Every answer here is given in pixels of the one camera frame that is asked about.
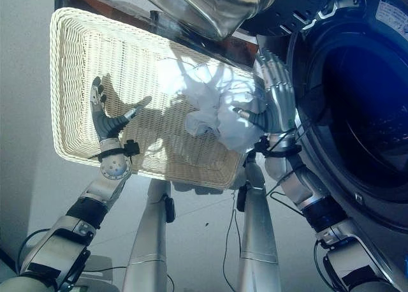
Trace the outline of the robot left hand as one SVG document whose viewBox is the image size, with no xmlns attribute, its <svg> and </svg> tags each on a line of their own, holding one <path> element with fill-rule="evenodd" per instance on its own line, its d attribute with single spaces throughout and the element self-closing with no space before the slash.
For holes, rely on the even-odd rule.
<svg viewBox="0 0 408 292">
<path fill-rule="evenodd" d="M 144 108 L 143 104 L 137 104 L 121 116 L 109 117 L 105 112 L 106 95 L 103 89 L 101 78 L 95 77 L 91 84 L 89 99 L 92 121 L 100 144 L 108 143 L 108 140 L 118 140 L 119 133 Z"/>
</svg>

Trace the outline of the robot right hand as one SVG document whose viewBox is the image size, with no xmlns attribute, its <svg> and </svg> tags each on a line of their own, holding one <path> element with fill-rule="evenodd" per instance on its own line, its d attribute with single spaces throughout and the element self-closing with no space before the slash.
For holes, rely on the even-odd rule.
<svg viewBox="0 0 408 292">
<path fill-rule="evenodd" d="M 264 133 L 283 134 L 296 127 L 295 91 L 286 65 L 263 48 L 256 56 L 255 93 L 248 103 L 234 102 L 233 111 Z"/>
</svg>

